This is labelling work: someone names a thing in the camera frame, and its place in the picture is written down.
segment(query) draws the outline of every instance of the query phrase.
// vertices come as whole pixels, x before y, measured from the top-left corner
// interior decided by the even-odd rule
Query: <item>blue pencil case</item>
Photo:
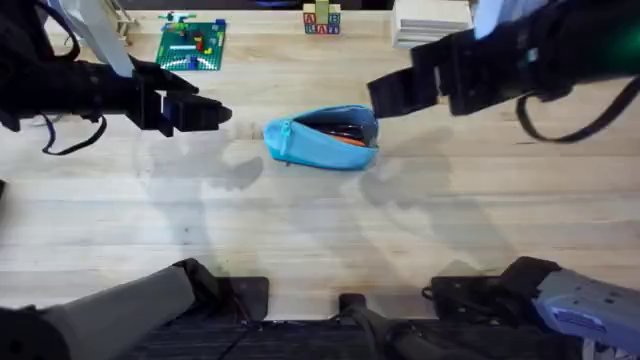
[[[356,125],[366,146],[342,142],[310,126]],[[373,111],[361,105],[343,105],[305,112],[271,121],[264,129],[264,142],[271,156],[280,161],[326,169],[362,169],[378,152],[378,121]]]

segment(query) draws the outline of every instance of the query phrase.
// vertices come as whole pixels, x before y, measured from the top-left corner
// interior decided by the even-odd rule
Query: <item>orange item inside pencil case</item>
[[[365,145],[362,141],[359,141],[359,140],[353,140],[353,139],[349,139],[349,138],[346,138],[346,137],[343,137],[343,136],[335,136],[335,135],[329,135],[329,136],[331,136],[332,138],[334,138],[336,140],[340,140],[340,141],[342,141],[344,143],[347,143],[347,144],[367,147],[367,145]]]

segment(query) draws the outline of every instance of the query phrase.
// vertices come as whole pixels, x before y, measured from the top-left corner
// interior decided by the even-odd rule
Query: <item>letter on block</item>
[[[316,14],[314,13],[304,13],[302,14],[302,16],[304,17],[304,23],[305,24],[315,24],[316,23]]]
[[[340,34],[340,25],[329,25],[329,34],[338,35]]]
[[[340,25],[340,13],[329,13],[329,25]]]

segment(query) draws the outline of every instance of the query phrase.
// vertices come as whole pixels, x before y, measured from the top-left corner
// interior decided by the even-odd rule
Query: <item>green lego baseplate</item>
[[[222,63],[222,49],[227,30],[224,20],[216,22],[196,23],[167,23],[162,28],[162,39],[158,46],[156,63],[169,71],[217,71]],[[194,35],[202,35],[203,49],[187,49],[195,47]],[[190,60],[197,58],[197,67],[194,68]]]

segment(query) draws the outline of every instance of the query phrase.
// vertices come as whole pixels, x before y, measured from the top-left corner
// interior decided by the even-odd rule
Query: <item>white plastic part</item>
[[[131,77],[133,64],[114,31],[110,8],[104,0],[50,0],[59,2],[65,18],[94,51],[98,59],[108,62],[120,76]]]
[[[195,45],[171,45],[169,46],[171,50],[195,50]]]
[[[414,47],[473,27],[467,1],[396,0],[391,12],[394,47]]]
[[[473,19],[476,39],[491,34],[500,23],[528,16],[547,0],[480,0]]]

